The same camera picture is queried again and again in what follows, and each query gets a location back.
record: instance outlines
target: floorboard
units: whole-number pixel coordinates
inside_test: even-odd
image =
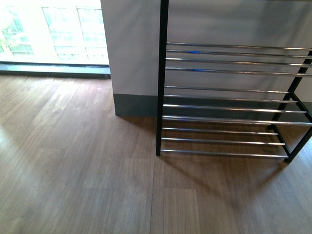
[[[292,147],[305,130],[281,126]],[[156,118],[115,116],[110,80],[0,76],[0,233],[312,233],[311,140],[286,164],[156,157],[155,135]],[[225,144],[164,146],[283,153]]]

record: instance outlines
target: black metal frame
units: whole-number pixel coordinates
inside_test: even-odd
[[[161,0],[161,8],[160,8],[160,33],[159,33],[159,67],[158,67],[158,104],[157,104],[157,130],[156,130],[156,155],[159,156],[161,154],[161,151],[164,152],[178,152],[178,153],[192,153],[192,151],[183,151],[183,150],[168,150],[168,149],[161,149],[161,140],[162,140],[162,124],[163,119],[179,119],[182,121],[210,121],[210,122],[227,122],[225,120],[216,121],[215,119],[209,119],[209,118],[196,118],[196,117],[177,117],[177,116],[163,116],[163,107],[164,107],[164,89],[165,89],[165,73],[166,70],[178,70],[178,71],[195,71],[195,72],[209,72],[209,73],[230,73],[233,74],[233,71],[224,71],[224,70],[207,70],[207,69],[185,69],[185,68],[166,68],[166,52],[176,52],[176,53],[191,53],[192,51],[177,51],[177,50],[167,50],[167,45],[189,45],[189,46],[207,46],[207,47],[217,47],[217,45],[200,45],[200,44],[185,44],[185,43],[167,43],[167,27],[168,27],[168,12],[169,12],[169,0]],[[220,45],[219,47],[222,48],[260,48],[257,46],[228,46],[228,45]],[[248,154],[233,154],[234,156],[263,156],[263,157],[276,157],[276,158],[284,158],[285,162],[290,163],[294,157],[299,153],[299,151],[304,147],[304,145],[308,142],[308,140],[312,137],[312,127],[309,128],[309,130],[306,132],[306,134],[303,136],[303,138],[300,140],[300,142],[297,144],[297,146],[294,148],[294,150],[290,150],[288,145],[286,144],[281,132],[279,131],[277,124],[280,124],[282,122],[279,122],[278,120],[281,117],[281,114],[285,112],[285,108],[288,105],[288,101],[292,100],[296,103],[297,107],[304,112],[304,115],[309,120],[310,126],[312,126],[312,113],[307,109],[307,107],[302,103],[302,101],[297,97],[297,95],[294,93],[296,88],[298,87],[299,83],[302,80],[302,77],[312,77],[312,74],[306,74],[309,67],[311,67],[312,63],[312,49],[304,49],[304,48],[281,48],[281,47],[266,47],[267,49],[286,49],[286,50],[302,50],[302,51],[309,51],[307,56],[288,56],[289,58],[294,57],[301,57],[305,58],[303,64],[297,64],[296,66],[300,67],[298,73],[295,73],[295,78],[293,79],[289,89],[286,93],[283,100],[280,101],[280,104],[277,108],[277,113],[274,114],[272,121],[270,122],[271,125],[268,127],[270,130],[273,130],[277,135],[278,140],[280,141],[280,145],[283,146],[287,156],[269,156],[269,155],[248,155]],[[211,54],[215,52],[199,52],[203,54]],[[217,60],[203,60],[203,59],[193,59],[193,62],[212,62],[212,63],[225,63],[224,61],[217,61]],[[293,64],[279,64],[279,63],[272,63],[275,66],[279,65],[293,65]],[[263,72],[250,72],[250,71],[234,71],[234,74],[251,74],[251,75],[274,75],[274,73],[263,73]],[[289,76],[294,73],[277,73],[276,75],[281,76]],[[271,92],[271,91],[253,91],[253,92]],[[181,105],[179,107],[182,108],[196,108],[196,106],[184,106]],[[250,120],[249,123],[255,123],[255,124],[261,124],[261,122],[252,121]],[[191,139],[179,139],[179,138],[163,138],[163,140],[177,140],[177,141],[193,141]],[[202,140],[197,139],[194,141],[199,142],[214,142],[213,140]],[[206,152],[196,152],[195,154],[205,154]],[[215,154],[215,155],[230,155],[229,153],[220,153],[220,152],[207,152],[208,154]]]

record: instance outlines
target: metal shoe rack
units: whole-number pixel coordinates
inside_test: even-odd
[[[288,47],[263,47],[263,46],[241,46],[241,45],[212,45],[197,43],[180,43],[167,42],[167,26],[168,26],[168,7],[169,0],[161,0],[160,11],[160,37],[159,37],[159,71],[158,71],[158,107],[157,107],[157,132],[156,132],[156,155],[169,152],[187,153],[187,154],[203,154],[217,156],[252,156],[252,157],[268,157],[283,158],[286,162],[291,162],[299,153],[302,147],[312,136],[312,114],[303,104],[303,102],[294,93],[302,78],[312,78],[312,74],[308,74],[308,68],[312,67],[312,49],[311,48],[288,48]],[[276,71],[277,68],[286,68],[287,72]],[[288,90],[257,90],[257,89],[240,89],[240,88],[224,88],[224,87],[207,87],[201,84],[184,86],[179,83],[167,84],[166,71],[175,72],[177,76],[180,73],[205,73],[224,74],[226,77],[231,75],[248,76],[250,79],[255,77],[280,77],[291,79],[292,82]],[[218,97],[211,96],[210,93],[220,92],[220,94],[249,94],[248,98]],[[250,98],[257,94],[270,94],[278,98]],[[297,106],[297,110],[290,110],[286,107]],[[218,117],[208,117],[209,113],[224,113]],[[270,118],[237,118],[236,116],[267,116]],[[281,120],[281,115],[303,115],[303,121],[287,121]],[[199,128],[193,128],[194,123],[199,124]],[[255,131],[238,131],[221,129],[208,129],[207,126],[216,124],[221,126],[263,126],[267,125],[266,132]],[[295,125],[307,126],[308,130],[299,141],[299,143],[291,150],[287,145],[279,126]],[[190,136],[200,134],[225,134],[234,136],[235,140],[216,140],[207,139],[205,137],[188,137],[181,138],[183,133],[190,133]],[[238,136],[267,136],[275,137],[275,141],[249,141],[236,140]],[[187,143],[207,143],[211,144],[230,144],[243,146],[273,146],[283,147],[285,155],[262,153],[232,153],[220,151],[198,151],[184,150],[181,147],[176,149],[164,148],[164,142],[170,141],[175,144]]]

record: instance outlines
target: glass window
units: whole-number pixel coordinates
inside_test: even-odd
[[[86,44],[97,43],[107,47],[102,11],[100,9],[78,9],[83,39]]]
[[[69,9],[44,7],[43,12],[54,44],[75,41],[75,16]]]
[[[0,60],[109,64],[99,0],[83,7],[80,1],[27,7],[6,1],[0,5]]]
[[[11,50],[15,56],[32,56],[34,55],[19,15],[13,6],[7,6],[0,9],[1,17],[1,30],[3,39],[1,40],[1,46],[7,47]]]

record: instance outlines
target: white wall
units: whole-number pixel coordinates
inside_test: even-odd
[[[115,94],[157,95],[160,0],[101,0]],[[269,0],[170,0],[168,41],[312,47],[312,2]],[[291,79],[231,79],[196,74],[209,86],[283,89]],[[168,82],[193,84],[187,73],[167,72]],[[312,78],[298,95],[312,101]]]

